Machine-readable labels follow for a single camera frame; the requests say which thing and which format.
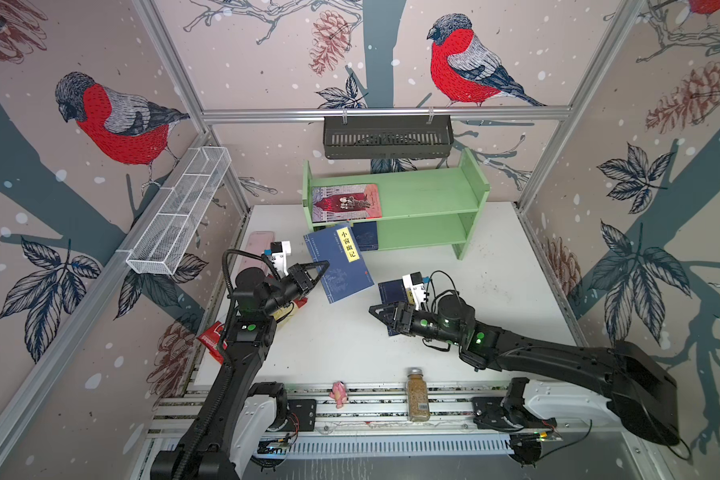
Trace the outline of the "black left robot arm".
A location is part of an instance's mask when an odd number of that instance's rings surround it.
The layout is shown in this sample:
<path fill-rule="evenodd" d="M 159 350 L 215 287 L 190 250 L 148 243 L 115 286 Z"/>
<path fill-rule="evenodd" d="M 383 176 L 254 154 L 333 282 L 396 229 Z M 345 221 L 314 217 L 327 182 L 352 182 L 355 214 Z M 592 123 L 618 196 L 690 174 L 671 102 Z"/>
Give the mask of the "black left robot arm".
<path fill-rule="evenodd" d="M 285 387 L 255 380 L 274 342 L 276 311 L 305 298 L 330 267 L 327 261 L 292 265 L 281 276 L 264 254 L 264 270 L 231 268 L 244 251 L 228 249 L 222 272 L 230 306 L 216 349 L 222 363 L 202 408 L 177 446 L 161 451 L 152 479 L 240 479 L 269 428 L 287 421 Z"/>

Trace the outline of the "blue book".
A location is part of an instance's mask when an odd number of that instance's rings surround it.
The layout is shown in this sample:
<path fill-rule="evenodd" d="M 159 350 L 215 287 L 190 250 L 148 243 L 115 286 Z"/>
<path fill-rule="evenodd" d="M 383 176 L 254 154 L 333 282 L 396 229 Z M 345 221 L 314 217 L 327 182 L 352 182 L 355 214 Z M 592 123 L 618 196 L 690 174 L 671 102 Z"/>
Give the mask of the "blue book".
<path fill-rule="evenodd" d="M 376 222 L 356 222 L 351 230 L 360 251 L 376 251 L 379 248 Z"/>
<path fill-rule="evenodd" d="M 308 233 L 304 241 L 314 262 L 329 263 L 321 283 L 330 304 L 374 285 L 350 224 Z"/>
<path fill-rule="evenodd" d="M 382 304 L 408 303 L 408 294 L 402 279 L 386 281 L 378 284 Z"/>

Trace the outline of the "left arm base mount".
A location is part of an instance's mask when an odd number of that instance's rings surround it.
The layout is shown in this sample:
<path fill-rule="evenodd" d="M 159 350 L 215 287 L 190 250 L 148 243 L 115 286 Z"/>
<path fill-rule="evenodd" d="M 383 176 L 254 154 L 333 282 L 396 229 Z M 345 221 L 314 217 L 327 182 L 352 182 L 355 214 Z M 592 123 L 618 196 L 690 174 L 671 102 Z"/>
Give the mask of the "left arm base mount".
<path fill-rule="evenodd" d="M 248 397 L 264 396 L 274 400 L 273 423 L 269 432 L 312 432 L 315 429 L 317 401 L 311 398 L 290 398 L 287 389 L 280 382 L 254 383 Z"/>

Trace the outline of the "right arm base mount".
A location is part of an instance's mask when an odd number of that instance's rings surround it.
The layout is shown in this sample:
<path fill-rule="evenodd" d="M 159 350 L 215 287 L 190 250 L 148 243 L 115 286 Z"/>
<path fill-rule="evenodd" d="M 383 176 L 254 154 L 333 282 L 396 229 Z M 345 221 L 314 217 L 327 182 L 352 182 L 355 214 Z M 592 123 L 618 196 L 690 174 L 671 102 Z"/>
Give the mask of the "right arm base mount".
<path fill-rule="evenodd" d="M 544 419 L 525 406 L 524 392 L 530 380 L 516 377 L 503 397 L 473 397 L 473 422 L 478 429 L 501 433 L 516 433 L 525 429 L 552 429 L 557 427 L 554 418 Z"/>

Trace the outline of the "pink Hamlet book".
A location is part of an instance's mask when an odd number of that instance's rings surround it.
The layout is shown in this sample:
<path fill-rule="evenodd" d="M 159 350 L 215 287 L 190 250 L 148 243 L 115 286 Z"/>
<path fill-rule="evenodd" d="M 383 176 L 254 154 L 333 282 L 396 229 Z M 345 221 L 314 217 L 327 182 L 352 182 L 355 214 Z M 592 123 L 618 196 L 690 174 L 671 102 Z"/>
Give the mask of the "pink Hamlet book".
<path fill-rule="evenodd" d="M 378 186 L 354 184 L 313 187 L 310 217 L 313 223 L 381 218 Z"/>

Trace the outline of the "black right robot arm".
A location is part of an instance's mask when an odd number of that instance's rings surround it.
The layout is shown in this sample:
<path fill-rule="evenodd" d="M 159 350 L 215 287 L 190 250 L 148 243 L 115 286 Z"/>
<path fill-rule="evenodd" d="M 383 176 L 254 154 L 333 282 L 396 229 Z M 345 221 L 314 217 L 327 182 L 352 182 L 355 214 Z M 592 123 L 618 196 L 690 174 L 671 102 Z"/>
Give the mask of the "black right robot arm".
<path fill-rule="evenodd" d="M 632 434 L 655 444 L 681 443 L 676 380 L 636 344 L 578 347 L 523 336 L 482 323 L 459 295 L 442 296 L 434 313 L 406 302 L 373 305 L 369 313 L 388 329 L 458 348 L 474 370 L 519 371 L 567 382 L 606 399 L 606 408 Z"/>

